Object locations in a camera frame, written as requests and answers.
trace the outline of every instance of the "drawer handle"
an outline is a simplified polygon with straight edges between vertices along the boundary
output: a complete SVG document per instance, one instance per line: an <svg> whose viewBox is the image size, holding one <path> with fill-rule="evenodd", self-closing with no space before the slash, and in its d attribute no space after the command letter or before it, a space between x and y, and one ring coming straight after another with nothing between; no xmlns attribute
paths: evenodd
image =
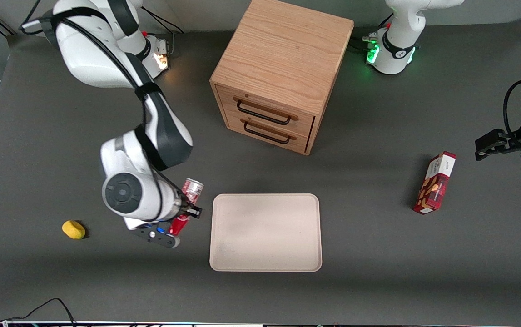
<svg viewBox="0 0 521 327"><path fill-rule="evenodd" d="M264 135L263 133L256 132L256 130L251 130L251 129L246 128L246 126L251 125L251 126L254 126L255 128L263 129L260 126L256 126L256 125L250 124L249 122L246 122L246 121L243 121L243 122L244 122L244 130L246 132L248 132L250 134L254 134L256 136L264 137L265 139L270 139L271 141L276 142L276 143L287 144L287 143L289 143L289 141L291 139L296 139L296 137L289 136L289 135L283 135L283 136L287 137L287 139L285 141L282 141L281 139L275 139L272 136Z"/></svg>
<svg viewBox="0 0 521 327"><path fill-rule="evenodd" d="M263 114L258 114L256 112L253 112L253 111L250 111L250 110L242 108L240 106L241 104L242 104L242 100L238 99L238 103L237 103L236 107L238 108L238 110L240 112L243 112L245 114L250 114L251 116L262 118L264 120L268 120L271 123L275 123L275 124L279 124L279 125L286 125L286 124L291 122L291 119L295 120L295 118L293 116L291 116L291 115L288 115L287 120L278 120L278 119L275 119L275 118L264 116ZM264 110L263 107L255 106L255 105L252 105L250 103L245 103L245 105L249 105L249 106L255 107L256 109Z"/></svg>

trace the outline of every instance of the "gray table surface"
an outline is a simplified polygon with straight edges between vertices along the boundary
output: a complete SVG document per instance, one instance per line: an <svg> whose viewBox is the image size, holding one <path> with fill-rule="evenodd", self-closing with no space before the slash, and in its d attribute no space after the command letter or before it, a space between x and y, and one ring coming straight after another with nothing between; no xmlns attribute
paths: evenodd
<svg viewBox="0 0 521 327"><path fill-rule="evenodd" d="M428 27L399 76L347 53L309 157L223 125L208 79L230 36L178 35L171 70L157 79L195 143L167 174L205 184L207 211L175 250L130 234L100 196L99 147L140 121L133 92L75 80L44 39L9 40L0 319L60 297L79 320L521 325L520 159L474 160L474 139L503 126L505 91L521 79L521 21ZM510 118L521 121L521 87ZM428 160L443 150L458 155L443 209L418 215ZM221 193L315 194L320 271L213 271ZM67 238L67 219L84 221L90 238ZM53 305L32 319L66 316Z"/></svg>

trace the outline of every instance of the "plastic tray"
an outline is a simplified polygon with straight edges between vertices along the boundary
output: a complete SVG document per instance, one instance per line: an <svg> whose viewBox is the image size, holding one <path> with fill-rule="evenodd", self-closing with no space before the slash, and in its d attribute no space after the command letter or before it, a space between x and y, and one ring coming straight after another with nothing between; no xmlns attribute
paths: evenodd
<svg viewBox="0 0 521 327"><path fill-rule="evenodd" d="M322 262L315 195L221 194L214 199L212 269L312 273Z"/></svg>

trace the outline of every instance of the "soda can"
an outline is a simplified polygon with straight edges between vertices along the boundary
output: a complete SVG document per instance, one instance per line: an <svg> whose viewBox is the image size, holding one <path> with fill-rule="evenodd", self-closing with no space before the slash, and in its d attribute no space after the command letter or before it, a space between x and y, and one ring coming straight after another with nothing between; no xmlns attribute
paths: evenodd
<svg viewBox="0 0 521 327"><path fill-rule="evenodd" d="M202 194L202 190L204 189L204 184L190 179L186 178L186 181L184 183L184 186L182 187L182 192L186 195L186 198L188 201L190 201L193 204L196 204L198 201L198 198ZM179 215L179 217L176 217L172 222L171 226L168 229L168 233L177 236L179 232L185 227L185 225L189 221L189 215L182 214Z"/></svg>
<svg viewBox="0 0 521 327"><path fill-rule="evenodd" d="M198 182L197 180L186 178L184 186L182 187L182 192L186 195L188 201L190 201L193 204L196 204L198 198L202 194L203 189L204 184Z"/></svg>

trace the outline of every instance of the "green led light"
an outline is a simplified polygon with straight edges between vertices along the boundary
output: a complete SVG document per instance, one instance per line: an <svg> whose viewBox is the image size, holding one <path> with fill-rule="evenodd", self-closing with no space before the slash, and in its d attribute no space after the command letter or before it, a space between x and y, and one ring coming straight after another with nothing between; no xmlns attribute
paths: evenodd
<svg viewBox="0 0 521 327"><path fill-rule="evenodd" d="M410 62L412 62L412 57L414 56L414 52L416 51L416 47L414 46L414 48L412 49L412 53L410 54L410 58L407 60L408 64Z"/></svg>
<svg viewBox="0 0 521 327"><path fill-rule="evenodd" d="M379 53L379 45L375 45L373 48L371 48L367 54L367 61L370 64L373 64L375 62L375 59L377 58L377 54Z"/></svg>

